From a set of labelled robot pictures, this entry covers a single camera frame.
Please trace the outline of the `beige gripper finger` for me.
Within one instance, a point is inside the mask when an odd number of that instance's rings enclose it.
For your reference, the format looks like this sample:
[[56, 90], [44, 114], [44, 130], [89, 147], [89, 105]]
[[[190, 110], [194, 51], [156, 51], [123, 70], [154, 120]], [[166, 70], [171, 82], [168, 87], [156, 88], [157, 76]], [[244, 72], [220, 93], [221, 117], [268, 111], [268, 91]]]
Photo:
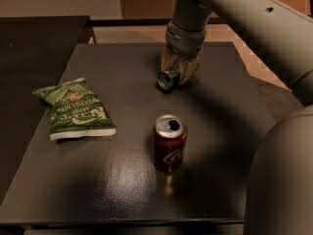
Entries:
[[169, 73], [177, 73], [180, 57], [174, 54], [167, 46], [162, 50], [161, 54], [161, 71]]
[[179, 85], [182, 86], [186, 82], [190, 80], [193, 76], [194, 72], [198, 69], [199, 66], [199, 57], [192, 56], [183, 58], [179, 63], [179, 71], [180, 71], [180, 78], [179, 78]]

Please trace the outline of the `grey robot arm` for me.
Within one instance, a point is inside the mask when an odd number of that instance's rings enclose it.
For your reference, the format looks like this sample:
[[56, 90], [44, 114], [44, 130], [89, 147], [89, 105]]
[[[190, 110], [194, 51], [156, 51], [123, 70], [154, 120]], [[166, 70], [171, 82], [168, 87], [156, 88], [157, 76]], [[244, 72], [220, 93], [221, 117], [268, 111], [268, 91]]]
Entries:
[[265, 136], [249, 173], [244, 235], [313, 235], [313, 21], [279, 0], [176, 0], [159, 85], [186, 83], [216, 13], [303, 104]]

